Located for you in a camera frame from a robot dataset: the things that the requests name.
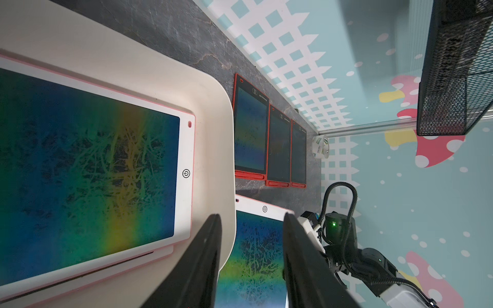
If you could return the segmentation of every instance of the lcd writing tablet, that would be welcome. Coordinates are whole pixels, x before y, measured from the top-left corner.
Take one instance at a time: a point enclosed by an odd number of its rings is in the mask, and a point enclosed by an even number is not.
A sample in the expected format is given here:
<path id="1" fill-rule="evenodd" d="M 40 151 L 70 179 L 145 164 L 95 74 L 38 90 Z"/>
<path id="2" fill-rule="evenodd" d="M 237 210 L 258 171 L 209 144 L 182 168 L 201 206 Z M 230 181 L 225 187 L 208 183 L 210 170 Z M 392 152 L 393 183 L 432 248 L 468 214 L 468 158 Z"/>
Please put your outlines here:
<path id="1" fill-rule="evenodd" d="M 0 126 L 0 298 L 189 238 L 192 114 L 0 57 Z"/>
<path id="2" fill-rule="evenodd" d="M 286 308 L 282 226 L 292 211 L 236 195 L 236 239 L 219 272 L 214 308 Z"/>
<path id="3" fill-rule="evenodd" d="M 272 105 L 269 108 L 267 186 L 289 187 L 291 119 Z"/>
<path id="4" fill-rule="evenodd" d="M 291 121 L 291 186 L 306 188 L 307 131 Z"/>
<path id="5" fill-rule="evenodd" d="M 235 176 L 265 180 L 269 99 L 235 75 Z"/>

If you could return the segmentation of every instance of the black cable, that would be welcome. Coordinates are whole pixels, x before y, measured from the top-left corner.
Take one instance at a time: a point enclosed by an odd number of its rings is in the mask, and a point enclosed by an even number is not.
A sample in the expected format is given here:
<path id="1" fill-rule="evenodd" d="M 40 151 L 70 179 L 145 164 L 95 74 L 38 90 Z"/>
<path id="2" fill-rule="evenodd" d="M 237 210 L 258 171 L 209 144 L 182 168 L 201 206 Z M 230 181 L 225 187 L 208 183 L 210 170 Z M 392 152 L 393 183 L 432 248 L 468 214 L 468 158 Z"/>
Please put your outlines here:
<path id="1" fill-rule="evenodd" d="M 412 289 L 414 289 L 429 307 L 437 307 L 436 303 L 434 301 L 429 299 L 423 293 L 423 291 L 421 291 L 420 288 L 418 288 L 414 283 L 410 282 L 409 280 L 406 280 L 403 278 L 396 278 L 396 277 L 395 278 L 394 277 L 387 278 L 387 279 L 370 280 L 370 278 L 368 276 L 357 272 L 356 270 L 354 270 L 351 267 L 351 265 L 346 260 L 346 248 L 347 248 L 349 234 L 350 234 L 350 230 L 351 230 L 352 215 L 354 214 L 354 210 L 356 209 L 356 202 L 358 199 L 358 193 L 356 192 L 356 188 L 349 183 L 335 182 L 327 188 L 327 191 L 325 191 L 325 195 L 323 198 L 323 204 L 322 204 L 322 210 L 324 210 L 324 205 L 325 205 L 325 208 L 327 207 L 327 199 L 328 199 L 330 190 L 332 190 L 336 186 L 346 186 L 349 189 L 351 189 L 351 191 L 352 191 L 352 202 L 351 202 L 351 207 L 349 208 L 348 217 L 346 220 L 346 225 L 343 228 L 344 237 L 342 240 L 342 247 L 341 247 L 342 262 L 343 262 L 344 266 L 351 272 L 351 276 L 358 278 L 359 280 L 365 281 L 370 285 L 373 285 L 373 284 L 391 284 L 392 285 L 394 283 L 407 285 L 407 286 L 411 287 Z"/>
<path id="2" fill-rule="evenodd" d="M 318 230 L 318 240 L 320 243 L 322 243 L 322 234 L 323 234 L 323 228 L 322 228 L 322 221 L 325 218 L 325 212 L 327 211 L 327 201 L 329 200 L 329 194 L 337 186 L 345 186 L 351 185 L 346 182 L 335 182 L 332 183 L 327 189 L 325 190 L 325 194 L 323 195 L 323 201 L 322 201 L 322 210 L 320 211 L 320 216 L 318 217 L 318 224 L 320 225 L 320 229 Z"/>
<path id="3" fill-rule="evenodd" d="M 421 297 L 421 299 L 424 300 L 425 303 L 428 304 L 429 307 L 434 307 L 434 308 L 439 308 L 435 301 L 432 300 L 432 299 L 429 299 L 422 291 L 420 288 L 418 288 L 414 283 L 410 282 L 409 280 L 407 279 L 404 279 L 404 278 L 384 278 L 384 279 L 377 279 L 377 280 L 373 280 L 373 281 L 368 281 L 369 284 L 371 285 L 374 285 L 374 284 L 394 284 L 394 283 L 397 283 L 397 284 L 403 284 L 403 285 L 407 285 L 408 287 L 411 287 L 413 288 Z"/>

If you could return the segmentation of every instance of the tablet screen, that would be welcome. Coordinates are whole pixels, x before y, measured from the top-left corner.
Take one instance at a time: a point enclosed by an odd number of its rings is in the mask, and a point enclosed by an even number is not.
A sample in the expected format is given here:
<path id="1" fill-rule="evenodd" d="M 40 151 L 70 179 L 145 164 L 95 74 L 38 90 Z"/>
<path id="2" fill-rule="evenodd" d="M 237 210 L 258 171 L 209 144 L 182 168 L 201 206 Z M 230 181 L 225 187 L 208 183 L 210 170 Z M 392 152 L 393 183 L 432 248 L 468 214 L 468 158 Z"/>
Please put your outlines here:
<path id="1" fill-rule="evenodd" d="M 0 69 L 0 285 L 174 235 L 180 118 Z"/>
<path id="2" fill-rule="evenodd" d="M 269 159 L 267 179 L 290 181 L 291 120 L 277 110 L 271 110 L 269 123 Z"/>
<path id="3" fill-rule="evenodd" d="M 235 244 L 219 273 L 214 307 L 285 308 L 282 220 L 239 210 L 236 216 Z"/>
<path id="4" fill-rule="evenodd" d="M 238 87 L 235 103 L 235 168 L 265 173 L 268 106 Z"/>
<path id="5" fill-rule="evenodd" d="M 291 145 L 291 182 L 306 184 L 306 131 L 297 124 L 293 124 Z"/>

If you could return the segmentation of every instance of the black mesh basket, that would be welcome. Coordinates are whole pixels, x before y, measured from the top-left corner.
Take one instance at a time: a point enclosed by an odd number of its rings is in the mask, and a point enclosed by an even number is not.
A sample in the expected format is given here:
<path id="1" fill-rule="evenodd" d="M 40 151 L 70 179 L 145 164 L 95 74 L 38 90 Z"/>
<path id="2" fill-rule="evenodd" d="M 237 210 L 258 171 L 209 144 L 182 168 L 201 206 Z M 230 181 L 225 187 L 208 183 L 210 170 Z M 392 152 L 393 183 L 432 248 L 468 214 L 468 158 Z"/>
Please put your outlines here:
<path id="1" fill-rule="evenodd" d="M 465 135 L 493 103 L 493 0 L 435 0 L 418 99 L 419 136 Z"/>

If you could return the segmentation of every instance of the marble countertop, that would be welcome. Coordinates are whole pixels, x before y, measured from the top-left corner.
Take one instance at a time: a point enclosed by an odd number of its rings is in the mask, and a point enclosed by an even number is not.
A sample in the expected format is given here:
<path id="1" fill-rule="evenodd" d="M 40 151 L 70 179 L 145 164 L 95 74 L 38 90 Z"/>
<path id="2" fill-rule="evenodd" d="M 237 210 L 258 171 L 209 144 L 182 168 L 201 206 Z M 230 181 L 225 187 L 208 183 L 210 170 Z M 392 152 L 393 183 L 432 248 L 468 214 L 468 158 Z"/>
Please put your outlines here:
<path id="1" fill-rule="evenodd" d="M 236 193 L 294 210 L 319 211 L 321 160 L 313 158 L 317 133 L 192 0 L 52 0 L 219 81 L 230 99 L 239 73 L 308 132 L 307 188 L 273 188 L 236 179 Z"/>

